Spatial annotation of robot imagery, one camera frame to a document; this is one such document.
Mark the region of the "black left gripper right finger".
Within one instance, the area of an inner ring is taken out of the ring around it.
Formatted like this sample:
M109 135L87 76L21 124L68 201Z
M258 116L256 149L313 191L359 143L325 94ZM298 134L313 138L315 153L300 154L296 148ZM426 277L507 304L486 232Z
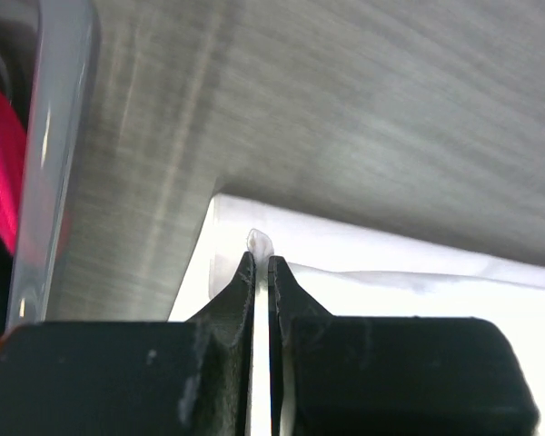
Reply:
M514 350L476 318L338 316L268 263L275 435L531 435Z

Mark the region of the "white t-shirt with red print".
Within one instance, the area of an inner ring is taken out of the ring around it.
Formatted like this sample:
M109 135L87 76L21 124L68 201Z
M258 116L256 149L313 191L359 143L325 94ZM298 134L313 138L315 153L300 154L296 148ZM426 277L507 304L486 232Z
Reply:
M170 313L182 322L232 279L245 252L286 260L329 312L476 317L509 339L545 435L545 267L384 233L218 194L210 201Z

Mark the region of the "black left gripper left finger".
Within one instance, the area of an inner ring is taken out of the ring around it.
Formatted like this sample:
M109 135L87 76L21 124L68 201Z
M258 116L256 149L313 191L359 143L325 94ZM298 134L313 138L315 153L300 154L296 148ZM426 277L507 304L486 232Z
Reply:
M255 262L184 322L44 322L0 340L0 435L242 435Z

